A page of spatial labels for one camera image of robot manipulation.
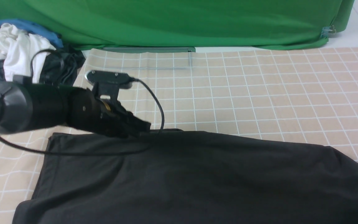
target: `grid mat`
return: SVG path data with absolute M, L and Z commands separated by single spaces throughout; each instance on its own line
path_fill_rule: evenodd
M 120 54 L 93 49 L 76 80 L 90 70 L 141 78 L 165 112 L 165 127 L 249 138 L 330 145 L 358 162 L 358 48 L 224 53 Z M 151 95 L 134 83 L 119 100 L 159 128 Z M 45 149 L 56 127 L 5 136 Z M 30 199 L 43 157 L 0 143 L 0 224 Z

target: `black t-shirt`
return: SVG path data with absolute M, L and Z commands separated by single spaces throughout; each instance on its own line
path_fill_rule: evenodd
M 207 132 L 55 133 L 14 224 L 358 224 L 358 163 L 332 147 Z

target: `green backdrop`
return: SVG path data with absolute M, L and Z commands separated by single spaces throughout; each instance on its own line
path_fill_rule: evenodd
M 320 47 L 346 28 L 354 0 L 0 0 L 80 49 L 103 46 Z

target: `white cloth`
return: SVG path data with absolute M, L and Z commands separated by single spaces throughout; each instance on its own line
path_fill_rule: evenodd
M 0 28 L 0 60 L 4 62 L 6 81 L 12 81 L 13 75 L 30 76 L 30 61 L 38 51 L 55 48 L 44 37 L 27 34 L 11 24 L 2 24 Z M 33 82 L 38 83 L 48 53 L 38 54 L 33 62 Z

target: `pile of clothes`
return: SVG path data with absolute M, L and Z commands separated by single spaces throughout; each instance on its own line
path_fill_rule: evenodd
M 21 19 L 0 20 L 0 81 L 12 81 L 13 75 L 31 76 L 30 61 L 44 49 L 55 50 L 62 58 L 47 52 L 38 54 L 33 61 L 33 83 L 73 85 L 78 68 L 85 62 L 81 51 L 63 44 L 59 34 L 39 24 Z

